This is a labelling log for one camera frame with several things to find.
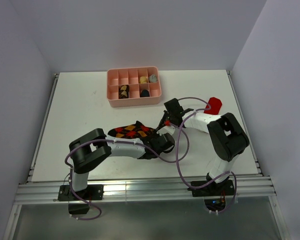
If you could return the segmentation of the red orange argyle sock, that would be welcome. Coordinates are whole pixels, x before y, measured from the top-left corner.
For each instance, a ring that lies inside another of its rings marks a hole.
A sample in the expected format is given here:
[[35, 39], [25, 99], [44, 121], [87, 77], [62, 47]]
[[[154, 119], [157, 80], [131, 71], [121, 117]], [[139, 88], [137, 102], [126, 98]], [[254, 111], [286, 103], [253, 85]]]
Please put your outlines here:
[[140, 121], [126, 126], [119, 126], [108, 131], [108, 135], [120, 139], [140, 139], [151, 136], [155, 132], [152, 127], [145, 126]]

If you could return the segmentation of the brown yellow argyle sock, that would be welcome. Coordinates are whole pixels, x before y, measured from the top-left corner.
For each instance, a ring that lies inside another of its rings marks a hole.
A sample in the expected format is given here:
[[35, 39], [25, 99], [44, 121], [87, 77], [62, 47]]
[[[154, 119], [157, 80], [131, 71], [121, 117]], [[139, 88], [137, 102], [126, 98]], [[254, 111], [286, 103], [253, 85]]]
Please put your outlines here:
[[128, 99], [129, 98], [130, 87], [129, 85], [122, 85], [118, 88], [118, 98]]

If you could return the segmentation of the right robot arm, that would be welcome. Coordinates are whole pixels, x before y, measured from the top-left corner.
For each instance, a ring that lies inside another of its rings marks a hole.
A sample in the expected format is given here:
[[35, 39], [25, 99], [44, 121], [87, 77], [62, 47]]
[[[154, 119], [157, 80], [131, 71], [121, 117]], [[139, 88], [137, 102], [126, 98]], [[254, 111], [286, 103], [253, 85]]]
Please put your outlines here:
[[[194, 190], [207, 189], [212, 195], [219, 194], [227, 181], [229, 175], [233, 174], [231, 169], [250, 141], [245, 131], [237, 121], [236, 117], [228, 112], [224, 115], [212, 115], [205, 113], [210, 110], [211, 105], [206, 108], [183, 109], [179, 100], [173, 98], [164, 103], [164, 115], [157, 127], [159, 133], [177, 133], [175, 140], [175, 158], [179, 176], [183, 183]], [[182, 176], [179, 165], [179, 143], [184, 128], [195, 129], [209, 134], [216, 158], [213, 166], [206, 175], [207, 183], [200, 186], [192, 186]]]

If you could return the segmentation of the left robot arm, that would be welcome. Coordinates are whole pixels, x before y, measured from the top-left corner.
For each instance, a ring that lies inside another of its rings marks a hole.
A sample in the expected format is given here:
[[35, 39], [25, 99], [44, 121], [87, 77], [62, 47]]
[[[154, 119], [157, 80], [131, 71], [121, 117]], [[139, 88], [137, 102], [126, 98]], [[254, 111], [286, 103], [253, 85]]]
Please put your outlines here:
[[88, 193], [89, 173], [108, 157], [129, 157], [151, 160], [169, 153], [175, 146], [170, 133], [154, 134], [133, 139], [106, 135], [101, 128], [73, 140], [65, 163], [70, 167], [69, 194], [81, 200]]

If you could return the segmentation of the dark navy rolled sock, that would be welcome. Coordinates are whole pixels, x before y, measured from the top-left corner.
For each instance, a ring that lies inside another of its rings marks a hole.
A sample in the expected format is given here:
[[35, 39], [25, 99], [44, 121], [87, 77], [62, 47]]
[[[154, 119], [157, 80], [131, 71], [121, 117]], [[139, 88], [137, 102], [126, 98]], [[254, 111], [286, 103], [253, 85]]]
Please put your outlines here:
[[149, 92], [149, 90], [143, 89], [143, 90], [140, 92], [140, 97], [141, 97], [141, 98], [148, 98], [148, 97], [150, 97], [150, 92]]

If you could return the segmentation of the red christmas sock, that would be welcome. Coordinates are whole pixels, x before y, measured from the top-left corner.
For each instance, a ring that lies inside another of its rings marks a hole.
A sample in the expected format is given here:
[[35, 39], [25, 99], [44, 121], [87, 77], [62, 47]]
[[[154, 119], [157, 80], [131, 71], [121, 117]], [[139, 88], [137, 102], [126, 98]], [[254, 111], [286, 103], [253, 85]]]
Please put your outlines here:
[[222, 107], [222, 101], [216, 97], [211, 97], [206, 105], [205, 114], [218, 115]]

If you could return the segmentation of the grey rolled sock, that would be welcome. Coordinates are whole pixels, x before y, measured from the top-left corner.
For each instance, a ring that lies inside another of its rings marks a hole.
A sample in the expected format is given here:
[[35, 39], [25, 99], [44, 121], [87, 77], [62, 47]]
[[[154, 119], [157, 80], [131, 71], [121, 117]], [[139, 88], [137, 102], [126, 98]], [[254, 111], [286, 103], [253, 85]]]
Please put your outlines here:
[[158, 78], [155, 74], [152, 74], [148, 77], [148, 81], [149, 83], [157, 83], [158, 82]]

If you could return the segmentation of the yellow rolled sock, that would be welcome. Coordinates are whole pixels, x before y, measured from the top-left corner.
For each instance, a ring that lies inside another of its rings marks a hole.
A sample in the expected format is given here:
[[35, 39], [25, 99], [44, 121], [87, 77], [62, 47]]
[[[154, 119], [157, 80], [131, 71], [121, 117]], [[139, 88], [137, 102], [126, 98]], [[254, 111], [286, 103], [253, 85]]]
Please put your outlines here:
[[146, 84], [148, 83], [148, 78], [146, 76], [141, 76], [139, 78], [139, 84]]

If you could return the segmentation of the pink divided organizer box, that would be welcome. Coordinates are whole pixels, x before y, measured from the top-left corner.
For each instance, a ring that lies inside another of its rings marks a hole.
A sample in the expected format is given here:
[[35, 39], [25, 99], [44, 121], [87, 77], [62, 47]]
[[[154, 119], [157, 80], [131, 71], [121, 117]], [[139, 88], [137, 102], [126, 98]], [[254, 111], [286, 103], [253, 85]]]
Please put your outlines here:
[[[158, 82], [149, 83], [152, 74], [157, 76]], [[148, 83], [139, 84], [141, 76], [147, 77]], [[156, 105], [161, 101], [162, 88], [159, 71], [155, 66], [109, 69], [106, 82], [106, 98], [113, 108]], [[119, 86], [122, 85], [129, 85], [129, 98], [119, 99]], [[149, 90], [150, 97], [140, 97], [143, 89]]]

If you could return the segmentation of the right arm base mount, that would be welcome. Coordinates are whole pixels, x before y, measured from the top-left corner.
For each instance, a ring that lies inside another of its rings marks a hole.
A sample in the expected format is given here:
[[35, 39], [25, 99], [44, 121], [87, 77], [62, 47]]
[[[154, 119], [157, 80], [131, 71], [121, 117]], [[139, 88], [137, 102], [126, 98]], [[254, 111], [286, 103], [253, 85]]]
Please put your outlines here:
[[192, 196], [198, 197], [215, 197], [212, 199], [205, 199], [204, 204], [209, 211], [222, 211], [227, 206], [226, 197], [233, 196], [236, 193], [235, 185], [233, 181], [226, 178], [221, 183], [211, 183], [208, 186], [200, 189], [187, 188], [191, 192]]

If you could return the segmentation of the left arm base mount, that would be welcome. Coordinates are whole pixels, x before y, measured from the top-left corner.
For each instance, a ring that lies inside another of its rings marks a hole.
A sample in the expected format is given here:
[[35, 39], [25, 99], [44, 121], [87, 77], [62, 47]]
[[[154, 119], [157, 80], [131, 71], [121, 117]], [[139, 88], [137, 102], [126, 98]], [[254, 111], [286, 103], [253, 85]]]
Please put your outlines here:
[[[86, 201], [100, 201], [103, 199], [104, 186], [102, 184], [88, 184], [87, 188], [76, 194]], [[59, 202], [73, 202], [79, 199], [72, 193], [69, 185], [61, 185], [57, 200]], [[90, 210], [87, 203], [69, 203], [68, 212], [72, 215], [85, 215]]]

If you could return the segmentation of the aluminium front rail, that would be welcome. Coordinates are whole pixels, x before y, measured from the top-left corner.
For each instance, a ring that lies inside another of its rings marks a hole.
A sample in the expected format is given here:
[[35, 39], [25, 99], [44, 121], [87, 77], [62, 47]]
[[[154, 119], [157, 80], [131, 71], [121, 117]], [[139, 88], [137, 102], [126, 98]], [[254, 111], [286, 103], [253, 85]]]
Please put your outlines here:
[[[19, 185], [14, 197], [15, 205], [59, 204], [58, 194], [62, 182], [30, 182]], [[92, 180], [89, 185], [103, 185], [102, 203], [136, 201], [190, 200], [188, 187], [177, 178], [137, 180]], [[269, 176], [237, 177], [237, 197], [272, 197], [276, 191]]]

